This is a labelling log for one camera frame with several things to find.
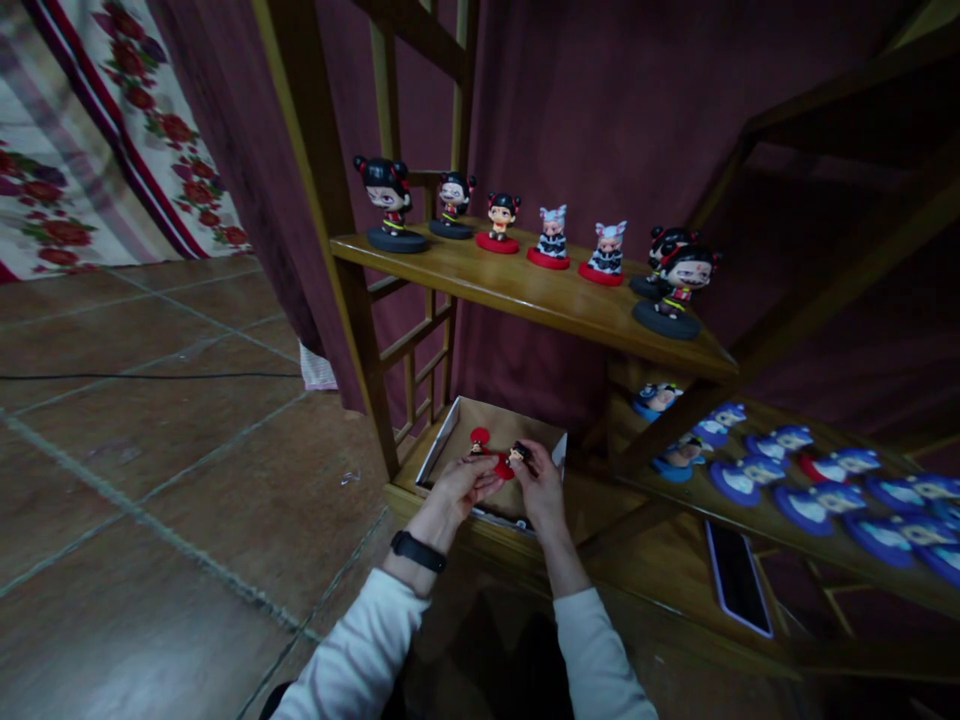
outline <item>smartphone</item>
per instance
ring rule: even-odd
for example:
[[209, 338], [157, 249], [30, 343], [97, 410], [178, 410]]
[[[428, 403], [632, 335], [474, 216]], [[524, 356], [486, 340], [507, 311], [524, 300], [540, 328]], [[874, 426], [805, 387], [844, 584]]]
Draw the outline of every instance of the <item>smartphone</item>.
[[747, 539], [709, 520], [704, 524], [720, 607], [754, 632], [772, 638], [773, 626]]

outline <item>white long-sleeve shirt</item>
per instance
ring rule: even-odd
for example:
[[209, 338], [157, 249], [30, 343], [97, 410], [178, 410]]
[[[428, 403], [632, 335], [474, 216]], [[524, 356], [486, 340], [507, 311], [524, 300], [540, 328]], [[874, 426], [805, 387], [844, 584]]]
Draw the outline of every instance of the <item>white long-sleeve shirt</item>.
[[[275, 720], [379, 718], [429, 600], [382, 570], [284, 693]], [[596, 589], [553, 603], [578, 720], [656, 720]]]

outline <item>floral fabric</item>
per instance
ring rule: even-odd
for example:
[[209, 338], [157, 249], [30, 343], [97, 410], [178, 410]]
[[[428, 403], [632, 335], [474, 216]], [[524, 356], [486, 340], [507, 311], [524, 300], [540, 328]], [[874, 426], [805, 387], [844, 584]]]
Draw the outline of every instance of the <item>floral fabric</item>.
[[145, 0], [0, 17], [0, 282], [251, 250]]

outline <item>cardboard box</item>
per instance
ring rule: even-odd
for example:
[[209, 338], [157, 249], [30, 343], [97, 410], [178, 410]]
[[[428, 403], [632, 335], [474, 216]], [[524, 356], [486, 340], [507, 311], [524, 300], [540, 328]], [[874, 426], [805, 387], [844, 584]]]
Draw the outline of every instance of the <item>cardboard box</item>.
[[[530, 438], [543, 444], [560, 468], [563, 480], [567, 459], [567, 432], [525, 415], [488, 405], [463, 396], [458, 397], [440, 433], [430, 448], [417, 485], [432, 488], [451, 460], [470, 454], [470, 433], [476, 427], [490, 431], [487, 450], [491, 454], [509, 453], [510, 446], [519, 438]], [[509, 480], [501, 490], [473, 509], [473, 515], [486, 522], [508, 527], [525, 535], [533, 535], [533, 528], [523, 507], [523, 493], [517, 480]]]

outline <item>black wristwatch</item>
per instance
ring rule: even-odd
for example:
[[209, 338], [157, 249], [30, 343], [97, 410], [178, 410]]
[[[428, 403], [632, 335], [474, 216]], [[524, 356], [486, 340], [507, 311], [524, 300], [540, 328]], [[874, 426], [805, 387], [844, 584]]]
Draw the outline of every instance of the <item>black wristwatch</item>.
[[423, 565], [427, 570], [431, 570], [437, 575], [442, 573], [447, 566], [447, 558], [442, 553], [424, 545], [406, 530], [401, 530], [393, 536], [390, 547], [393, 548], [394, 555], [409, 558], [417, 565]]

